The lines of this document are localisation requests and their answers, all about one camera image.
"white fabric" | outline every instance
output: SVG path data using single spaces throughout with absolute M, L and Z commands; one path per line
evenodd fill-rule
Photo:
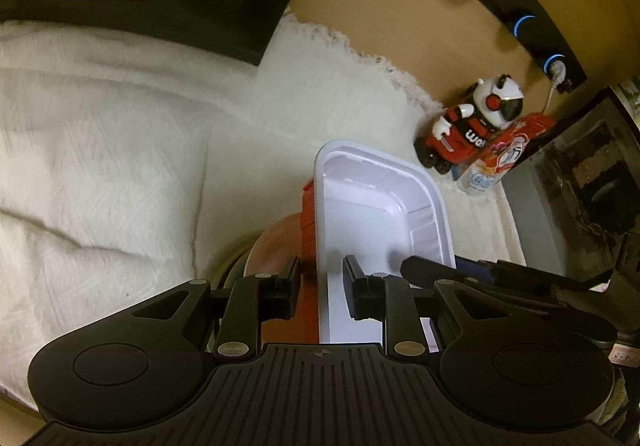
M 54 334 L 183 281 L 192 258 L 204 274 L 247 233 L 299 211 L 328 140 L 352 139 L 417 162 L 415 135 L 441 108 L 386 60 L 359 57 L 343 36 L 290 17 L 258 68 L 132 34 L 5 23 L 0 170 L 11 167 L 12 177 L 0 179 L 0 208 L 14 217 L 2 220 L 0 282 L 15 291 L 0 293 L 0 347 L 12 359 L 0 366 L 0 385 L 27 399 L 30 354 Z M 14 125 L 34 130 L 14 143 Z M 11 148 L 30 156 L 27 168 Z M 457 254 L 523 261 L 501 187 L 471 198 L 449 178 L 436 180 Z M 185 247 L 198 206 L 191 256 Z M 83 270 L 93 271 L 86 283 Z M 46 331 L 16 346 L 19 325 Z

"toy head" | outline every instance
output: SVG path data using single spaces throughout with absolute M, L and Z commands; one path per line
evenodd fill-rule
M 478 80 L 474 90 L 474 105 L 482 116 L 501 130 L 522 112 L 524 94 L 508 74 L 490 80 Z

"plastic container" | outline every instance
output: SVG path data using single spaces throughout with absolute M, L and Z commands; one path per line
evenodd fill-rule
M 342 259 L 353 254 L 366 274 L 400 276 L 414 254 L 456 267 L 444 202 L 423 168 L 348 140 L 320 149 L 314 177 L 320 341 L 380 343 L 380 322 L 349 315 Z

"silver screw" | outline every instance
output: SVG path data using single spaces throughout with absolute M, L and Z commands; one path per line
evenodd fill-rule
M 417 341 L 401 341 L 394 347 L 396 354 L 401 356 L 421 356 L 426 350 L 422 343 Z
M 239 358 L 249 351 L 247 344 L 240 341 L 228 341 L 218 347 L 218 353 L 228 358 Z

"blue glowing ring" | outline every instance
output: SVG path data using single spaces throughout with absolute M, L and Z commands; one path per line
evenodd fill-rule
M 516 38 L 518 37 L 518 29 L 520 28 L 520 24 L 524 22 L 527 18 L 535 18 L 535 16 L 533 16 L 532 14 L 526 14 L 516 22 L 516 25 L 513 27 L 513 35 Z
M 554 54 L 553 56 L 549 56 L 549 58 L 546 59 L 545 64 L 542 66 L 542 70 L 545 74 L 546 71 L 549 70 L 549 64 L 556 58 L 564 58 L 564 54 Z

